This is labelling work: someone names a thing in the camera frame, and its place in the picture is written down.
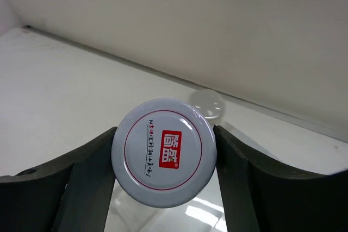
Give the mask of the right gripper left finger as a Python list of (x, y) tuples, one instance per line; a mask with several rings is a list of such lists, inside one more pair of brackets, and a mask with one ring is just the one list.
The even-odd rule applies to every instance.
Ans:
[(1, 231), (103, 231), (116, 128), (44, 164), (1, 177)]

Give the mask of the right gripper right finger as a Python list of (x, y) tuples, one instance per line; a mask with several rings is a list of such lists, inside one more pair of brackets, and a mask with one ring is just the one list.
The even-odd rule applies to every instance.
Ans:
[(347, 231), (347, 171), (308, 172), (213, 131), (228, 231)]

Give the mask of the white lid red logo jar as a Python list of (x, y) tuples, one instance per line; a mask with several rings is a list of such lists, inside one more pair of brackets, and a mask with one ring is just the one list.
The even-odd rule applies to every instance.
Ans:
[(111, 161), (122, 189), (143, 205), (173, 208), (209, 183), (216, 165), (213, 129), (193, 106), (173, 98), (144, 102), (116, 129)]

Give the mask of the blue label silver lid jar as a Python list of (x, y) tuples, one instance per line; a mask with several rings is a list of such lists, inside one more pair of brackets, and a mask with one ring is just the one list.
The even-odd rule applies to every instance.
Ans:
[(225, 101), (221, 95), (211, 89), (202, 89), (193, 92), (188, 99), (207, 121), (220, 120), (226, 111)]

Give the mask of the white divided organizer tray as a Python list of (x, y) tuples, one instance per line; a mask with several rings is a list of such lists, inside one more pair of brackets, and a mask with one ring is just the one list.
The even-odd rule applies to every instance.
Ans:
[[(332, 174), (347, 169), (347, 143), (265, 116), (261, 120), (225, 120), (273, 157), (303, 170)], [(226, 231), (218, 175), (193, 200), (170, 209), (144, 206), (115, 184), (106, 231)]]

